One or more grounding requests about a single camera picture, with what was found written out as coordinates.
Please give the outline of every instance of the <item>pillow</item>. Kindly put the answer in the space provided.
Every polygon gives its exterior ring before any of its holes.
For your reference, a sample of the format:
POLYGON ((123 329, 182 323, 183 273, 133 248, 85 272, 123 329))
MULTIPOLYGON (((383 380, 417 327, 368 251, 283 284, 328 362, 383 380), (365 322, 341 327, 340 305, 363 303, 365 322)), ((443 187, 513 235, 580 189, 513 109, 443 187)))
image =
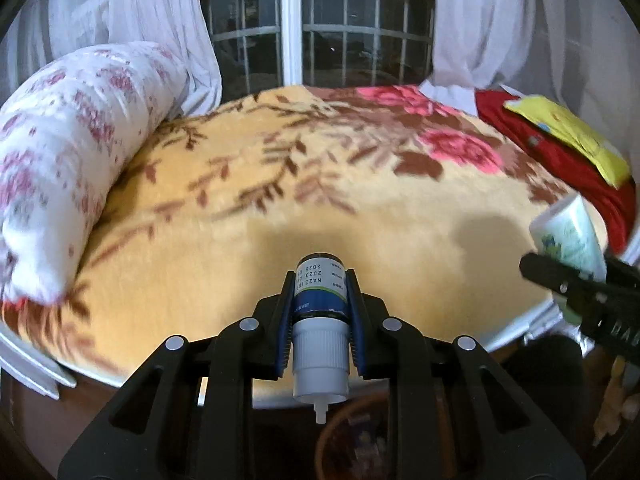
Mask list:
POLYGON ((620 152, 588 124, 559 104, 542 95, 532 95, 506 101, 504 107, 584 155, 610 186, 619 189, 631 176, 629 165, 620 152))
POLYGON ((0 108, 3 301, 63 297, 107 193, 186 79, 156 43, 91 46, 35 73, 0 108))

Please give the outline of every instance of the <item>yellow cloth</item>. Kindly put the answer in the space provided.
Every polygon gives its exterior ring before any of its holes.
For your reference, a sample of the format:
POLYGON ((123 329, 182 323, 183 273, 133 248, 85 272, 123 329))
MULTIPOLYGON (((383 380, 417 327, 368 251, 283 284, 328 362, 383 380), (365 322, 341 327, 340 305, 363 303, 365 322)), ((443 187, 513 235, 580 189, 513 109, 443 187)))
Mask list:
POLYGON ((2 317, 119 384, 164 338, 218 334, 325 251, 425 335, 485 335, 547 298, 518 262, 529 222, 567 190, 412 88, 266 91, 161 126, 111 191, 69 297, 2 317))
POLYGON ((542 95, 533 95, 505 101, 504 107, 575 148, 591 161, 610 186, 618 189, 631 176, 629 165, 620 152, 607 139, 563 106, 542 95))

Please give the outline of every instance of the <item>window pane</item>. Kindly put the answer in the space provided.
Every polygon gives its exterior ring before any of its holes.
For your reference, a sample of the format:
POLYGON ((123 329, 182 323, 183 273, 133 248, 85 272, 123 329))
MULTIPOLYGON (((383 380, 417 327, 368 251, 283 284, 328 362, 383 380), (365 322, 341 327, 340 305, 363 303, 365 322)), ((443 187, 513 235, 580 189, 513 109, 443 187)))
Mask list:
POLYGON ((304 84, 342 86, 342 34, 306 32, 303 37, 303 59, 304 84))
POLYGON ((303 0, 303 23, 343 23, 343 1, 303 0))
POLYGON ((200 0, 222 102, 282 85, 280 0, 200 0))
POLYGON ((347 0, 348 25, 376 26, 376 0, 347 0))
POLYGON ((370 86, 373 62, 372 34, 347 34, 346 86, 370 86))
POLYGON ((303 82, 421 82, 430 70, 432 9, 433 0, 303 0, 303 82))
POLYGON ((431 73, 429 45, 421 41, 407 40, 404 58, 404 84, 418 84, 431 73))
POLYGON ((380 27, 402 32, 404 23, 404 0, 380 1, 380 27))
POLYGON ((409 0, 407 32, 418 36, 428 36, 433 0, 409 0))
POLYGON ((390 36, 380 37, 378 54, 378 72, 376 85, 397 85, 400 80, 400 63, 402 60, 402 39, 390 36))

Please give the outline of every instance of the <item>white bottle cap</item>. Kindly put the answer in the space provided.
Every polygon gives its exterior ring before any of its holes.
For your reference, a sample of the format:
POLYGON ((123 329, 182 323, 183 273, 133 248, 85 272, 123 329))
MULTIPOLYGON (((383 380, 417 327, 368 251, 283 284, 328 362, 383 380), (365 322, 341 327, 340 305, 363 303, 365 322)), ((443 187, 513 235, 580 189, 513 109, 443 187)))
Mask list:
POLYGON ((331 317, 310 317, 293 325, 293 396, 313 404, 324 424, 329 404, 349 395, 349 325, 331 317))

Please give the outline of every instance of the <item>window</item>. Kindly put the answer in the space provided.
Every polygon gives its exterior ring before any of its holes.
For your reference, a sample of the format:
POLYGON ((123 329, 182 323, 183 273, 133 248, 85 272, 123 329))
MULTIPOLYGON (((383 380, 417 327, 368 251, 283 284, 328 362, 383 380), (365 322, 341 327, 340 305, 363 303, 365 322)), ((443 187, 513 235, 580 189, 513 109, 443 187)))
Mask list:
POLYGON ((280 0, 200 0, 220 66, 222 101, 282 85, 280 0))
POLYGON ((303 0, 303 83, 420 83, 430 70, 433 0, 303 0))
POLYGON ((434 0, 200 3, 223 102, 291 84, 416 84, 431 71, 434 0))

